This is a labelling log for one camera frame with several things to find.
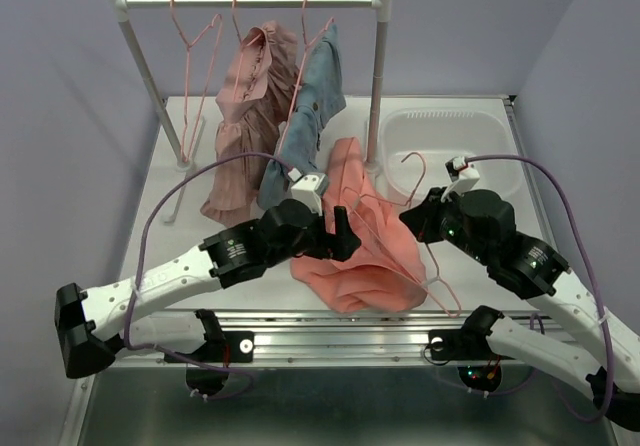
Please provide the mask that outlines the salmon orange skirt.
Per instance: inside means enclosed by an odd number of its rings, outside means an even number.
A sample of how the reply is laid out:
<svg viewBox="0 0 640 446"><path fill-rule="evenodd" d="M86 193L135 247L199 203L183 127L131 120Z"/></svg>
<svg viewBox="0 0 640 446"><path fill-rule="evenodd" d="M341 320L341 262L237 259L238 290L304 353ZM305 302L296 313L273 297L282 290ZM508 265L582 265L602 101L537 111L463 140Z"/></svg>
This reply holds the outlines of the salmon orange skirt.
<svg viewBox="0 0 640 446"><path fill-rule="evenodd" d="M323 196L326 214L332 213L335 206L344 206L349 216L349 206L357 194L343 190L344 186L363 194L377 192L365 171L361 145L355 137L335 142L326 173L329 178L329 187ZM403 268L411 269L420 279L426 274L413 234L388 204L379 206L373 198L364 198L357 211L377 229L383 243L400 262L378 249L367 228L349 216L351 228L361 240L355 254L346 262L306 256L293 259L291 276L305 283L322 302L339 313L365 309L402 312L421 305L426 293L402 274Z"/></svg>

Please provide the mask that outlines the blue denim skirt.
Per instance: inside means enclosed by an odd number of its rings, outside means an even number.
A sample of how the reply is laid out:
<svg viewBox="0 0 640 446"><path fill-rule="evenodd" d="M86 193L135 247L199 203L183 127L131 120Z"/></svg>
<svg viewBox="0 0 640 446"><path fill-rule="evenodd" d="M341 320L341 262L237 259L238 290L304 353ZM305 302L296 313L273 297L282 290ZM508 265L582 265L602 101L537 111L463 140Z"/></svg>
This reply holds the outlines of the blue denim skirt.
<svg viewBox="0 0 640 446"><path fill-rule="evenodd" d="M269 209L285 198L290 189L289 166L301 175L318 170L321 134L345 107L338 28L332 23L306 61L291 118L276 146L274 155L278 159L268 163L262 178L257 197L261 209Z"/></svg>

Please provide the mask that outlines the dusty pink ruffled dress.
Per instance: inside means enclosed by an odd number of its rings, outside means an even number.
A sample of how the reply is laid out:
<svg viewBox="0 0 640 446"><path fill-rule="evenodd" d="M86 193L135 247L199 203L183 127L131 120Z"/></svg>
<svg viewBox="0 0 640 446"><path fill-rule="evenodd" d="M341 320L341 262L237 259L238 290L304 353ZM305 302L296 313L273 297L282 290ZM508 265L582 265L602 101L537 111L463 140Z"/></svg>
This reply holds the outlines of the dusty pink ruffled dress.
<svg viewBox="0 0 640 446"><path fill-rule="evenodd" d="M250 218L268 164L261 155L274 153L292 102L297 49L296 35L276 21L251 28L216 96L216 158L232 160L215 169L201 214L225 227Z"/></svg>

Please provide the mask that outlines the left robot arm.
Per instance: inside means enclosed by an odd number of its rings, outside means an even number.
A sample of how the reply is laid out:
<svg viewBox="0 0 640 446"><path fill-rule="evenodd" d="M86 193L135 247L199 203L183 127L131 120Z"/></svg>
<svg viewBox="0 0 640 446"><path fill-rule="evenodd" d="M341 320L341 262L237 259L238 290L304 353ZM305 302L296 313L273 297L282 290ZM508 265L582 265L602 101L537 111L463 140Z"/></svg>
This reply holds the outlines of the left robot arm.
<svg viewBox="0 0 640 446"><path fill-rule="evenodd" d="M65 374L79 379L107 369L119 351L138 347L130 339L134 322L177 302L260 278L298 256L344 262L360 245L345 207L335 207L328 231L322 214L287 199L131 278L88 289L66 284L54 309Z"/></svg>

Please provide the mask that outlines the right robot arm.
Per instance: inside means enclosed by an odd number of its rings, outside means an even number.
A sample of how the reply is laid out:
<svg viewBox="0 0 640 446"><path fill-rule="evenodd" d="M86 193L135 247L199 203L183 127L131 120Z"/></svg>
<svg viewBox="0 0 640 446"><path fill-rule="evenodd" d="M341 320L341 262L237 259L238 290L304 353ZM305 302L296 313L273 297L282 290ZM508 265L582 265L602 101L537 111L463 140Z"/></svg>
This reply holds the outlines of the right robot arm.
<svg viewBox="0 0 640 446"><path fill-rule="evenodd" d="M485 267L498 286L552 318L570 346L478 307L460 332L472 356L491 351L521 360L590 398L618 426L639 429L639 336L611 312L599 312L568 262L549 244L516 228L510 203L489 190L444 195L433 188L401 221L424 244L447 241Z"/></svg>

